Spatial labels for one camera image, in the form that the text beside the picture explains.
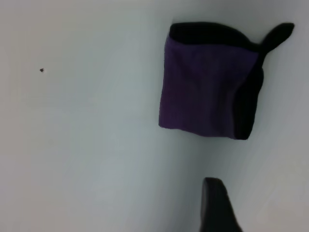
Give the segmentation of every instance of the black object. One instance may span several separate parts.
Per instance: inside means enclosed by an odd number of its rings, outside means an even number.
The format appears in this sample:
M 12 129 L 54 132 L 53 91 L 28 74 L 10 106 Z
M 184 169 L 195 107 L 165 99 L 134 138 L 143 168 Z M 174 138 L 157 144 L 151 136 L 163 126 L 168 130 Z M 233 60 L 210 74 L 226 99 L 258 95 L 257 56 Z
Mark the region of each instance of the black object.
M 220 179 L 203 181 L 200 232 L 242 232 Z

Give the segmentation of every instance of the purple cloth bag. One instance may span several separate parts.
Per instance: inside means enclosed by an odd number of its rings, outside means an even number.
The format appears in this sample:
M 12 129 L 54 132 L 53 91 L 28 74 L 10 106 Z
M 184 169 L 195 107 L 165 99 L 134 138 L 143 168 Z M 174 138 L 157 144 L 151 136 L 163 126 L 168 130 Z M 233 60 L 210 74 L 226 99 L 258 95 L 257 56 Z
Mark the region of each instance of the purple cloth bag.
M 261 44 L 216 23 L 178 23 L 165 45 L 159 126 L 206 137 L 247 139 L 252 131 L 266 54 L 294 24 L 275 27 Z

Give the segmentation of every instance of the purple fabric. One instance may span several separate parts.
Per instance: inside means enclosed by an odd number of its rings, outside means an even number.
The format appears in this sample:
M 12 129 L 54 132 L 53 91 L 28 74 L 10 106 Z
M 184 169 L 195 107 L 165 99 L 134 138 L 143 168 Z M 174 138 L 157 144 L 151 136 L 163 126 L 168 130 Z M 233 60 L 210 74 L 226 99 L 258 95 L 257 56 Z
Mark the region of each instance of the purple fabric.
M 234 137 L 233 99 L 258 53 L 224 44 L 167 38 L 159 126 L 207 137 Z

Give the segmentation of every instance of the black strap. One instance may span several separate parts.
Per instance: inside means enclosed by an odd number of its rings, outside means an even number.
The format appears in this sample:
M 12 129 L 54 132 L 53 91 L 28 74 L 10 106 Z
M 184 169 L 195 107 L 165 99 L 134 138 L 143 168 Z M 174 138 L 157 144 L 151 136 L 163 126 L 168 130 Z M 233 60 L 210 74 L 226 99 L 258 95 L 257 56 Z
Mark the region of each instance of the black strap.
M 294 29 L 294 23 L 282 23 L 276 26 L 264 38 L 261 44 L 262 52 L 267 54 L 271 50 L 278 47 L 281 43 L 283 43 L 290 37 L 290 35 L 293 32 L 293 29 Z

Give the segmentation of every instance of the black trim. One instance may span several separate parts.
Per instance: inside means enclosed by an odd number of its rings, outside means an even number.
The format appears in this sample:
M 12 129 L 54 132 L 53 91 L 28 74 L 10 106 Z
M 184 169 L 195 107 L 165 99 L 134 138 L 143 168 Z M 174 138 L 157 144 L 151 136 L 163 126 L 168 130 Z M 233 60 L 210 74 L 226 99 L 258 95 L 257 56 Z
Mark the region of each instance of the black trim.
M 226 44 L 259 53 L 246 81 L 236 92 L 233 103 L 234 136 L 246 140 L 253 128 L 258 94 L 264 80 L 262 66 L 265 56 L 289 38 L 293 29 L 293 23 L 282 23 L 268 33 L 261 44 L 252 43 L 236 29 L 208 22 L 175 23 L 170 27 L 169 36 L 183 44 Z

